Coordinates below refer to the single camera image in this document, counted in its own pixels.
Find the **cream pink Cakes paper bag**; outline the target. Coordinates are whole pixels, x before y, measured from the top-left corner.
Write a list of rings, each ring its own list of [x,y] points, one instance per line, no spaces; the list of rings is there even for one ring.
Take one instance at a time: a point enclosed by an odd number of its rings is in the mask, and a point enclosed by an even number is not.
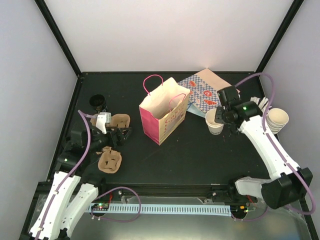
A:
[[[161,84],[148,91],[145,83],[152,77],[159,77]],[[191,91],[179,85],[174,78],[164,80],[158,74],[146,77],[142,86],[147,93],[139,105],[143,132],[161,145],[184,121]]]

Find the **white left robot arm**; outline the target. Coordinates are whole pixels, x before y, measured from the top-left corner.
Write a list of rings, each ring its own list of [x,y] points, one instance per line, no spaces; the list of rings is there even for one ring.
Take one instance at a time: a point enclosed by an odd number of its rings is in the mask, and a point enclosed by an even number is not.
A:
[[[132,132],[130,127],[107,127],[102,133],[96,127],[72,130],[57,158],[51,189],[29,230],[30,240],[68,240],[95,199],[108,192],[102,173],[114,174],[122,156],[115,148],[124,145]]]

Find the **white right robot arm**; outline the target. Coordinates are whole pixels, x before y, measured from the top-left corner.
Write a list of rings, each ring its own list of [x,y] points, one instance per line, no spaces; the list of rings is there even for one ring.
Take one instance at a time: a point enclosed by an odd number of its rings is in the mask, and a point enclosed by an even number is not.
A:
[[[263,199],[272,209],[287,206],[305,197],[313,174],[301,168],[284,150],[271,130],[263,125],[263,113],[253,101],[244,102],[235,86],[217,92],[221,106],[215,120],[243,133],[251,141],[269,174],[268,179],[249,176],[235,180],[227,189],[228,198],[234,202],[244,196]]]

